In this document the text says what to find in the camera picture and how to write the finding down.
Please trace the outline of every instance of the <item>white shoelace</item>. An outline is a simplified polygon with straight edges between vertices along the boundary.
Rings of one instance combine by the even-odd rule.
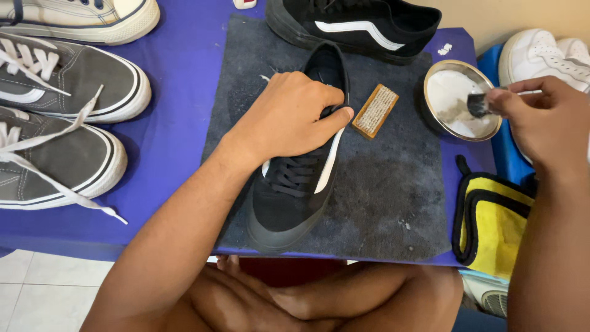
[[[18,141],[18,137],[21,133],[21,128],[19,127],[12,127],[10,131],[7,130],[6,122],[0,122],[0,162],[8,162],[12,161],[16,165],[19,165],[22,168],[26,168],[31,172],[36,173],[39,175],[43,180],[49,182],[51,185],[55,187],[59,192],[64,194],[67,198],[69,198],[72,202],[79,204],[83,207],[87,207],[89,209],[97,209],[102,210],[109,216],[113,216],[119,220],[121,220],[124,224],[127,224],[127,221],[120,217],[113,209],[109,207],[103,207],[98,205],[97,203],[89,200],[88,198],[74,192],[72,189],[62,185],[61,183],[53,180],[51,177],[43,174],[40,170],[38,170],[35,166],[33,166],[28,160],[25,158],[13,153],[14,151],[24,150],[32,147],[36,147],[37,145],[43,144],[55,137],[67,134],[78,129],[82,123],[84,123],[85,118],[90,114],[90,112],[94,109],[94,105],[96,104],[96,100],[100,95],[100,92],[103,90],[103,86],[101,85],[99,91],[96,95],[80,110],[78,113],[78,117],[76,117],[75,121],[64,130],[60,132],[56,132],[54,134],[44,135],[44,136],[37,136],[29,139],[25,139],[23,141]],[[28,117],[28,114],[21,112],[19,110],[13,110],[16,113],[17,117],[23,118]]]
[[[0,43],[4,47],[4,51],[0,50],[0,66],[8,63],[8,68],[6,68],[6,70],[9,74],[16,75],[20,70],[25,73],[28,78],[39,83],[41,86],[62,93],[66,96],[71,96],[71,94],[56,87],[52,87],[46,82],[51,78],[51,73],[57,65],[57,61],[60,59],[59,55],[53,52],[46,54],[44,50],[33,48],[35,57],[38,60],[35,62],[28,46],[17,44],[18,51],[21,53],[21,57],[19,58],[17,50],[14,48],[14,44],[11,40],[0,38]]]

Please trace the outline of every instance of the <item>grey towel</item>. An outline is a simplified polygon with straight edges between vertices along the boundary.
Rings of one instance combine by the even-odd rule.
[[[301,68],[309,57],[259,19],[232,15],[202,161],[248,110],[275,72]],[[420,120],[414,87],[432,65],[421,53],[393,66],[345,54],[350,105],[361,109],[378,83],[399,101],[372,141],[347,128],[340,141],[336,183],[323,220],[293,252],[380,261],[421,261],[450,250],[438,138]],[[247,248],[246,185],[234,204],[218,248]]]

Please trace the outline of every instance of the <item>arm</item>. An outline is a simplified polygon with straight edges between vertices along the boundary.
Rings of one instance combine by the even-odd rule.
[[[200,273],[251,173],[278,155],[324,144],[352,118],[341,90],[275,74],[205,163],[139,230],[100,287],[81,331],[157,331]]]
[[[510,282],[510,331],[584,331],[590,324],[590,100],[555,77],[494,91],[539,178]]]

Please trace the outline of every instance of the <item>hand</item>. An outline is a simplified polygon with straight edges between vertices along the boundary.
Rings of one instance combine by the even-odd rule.
[[[299,71],[275,74],[222,143],[230,142],[254,167],[272,157],[304,154],[325,144],[352,119],[354,111],[345,107],[319,120],[325,107],[343,102],[340,89]]]
[[[494,89],[488,101],[510,119],[515,140],[533,161],[537,174],[588,172],[590,99],[554,76],[524,80]],[[542,90],[519,96],[516,93]]]

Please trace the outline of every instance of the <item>white residue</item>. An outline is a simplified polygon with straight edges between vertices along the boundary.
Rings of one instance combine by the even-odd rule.
[[[467,110],[467,95],[483,91],[465,74],[441,70],[428,79],[427,90],[433,111],[452,131],[476,138],[486,136],[496,127],[497,115],[476,119]]]
[[[453,48],[453,45],[446,43],[445,46],[443,48],[441,48],[440,50],[438,50],[438,53],[442,56],[446,56],[447,53]]]

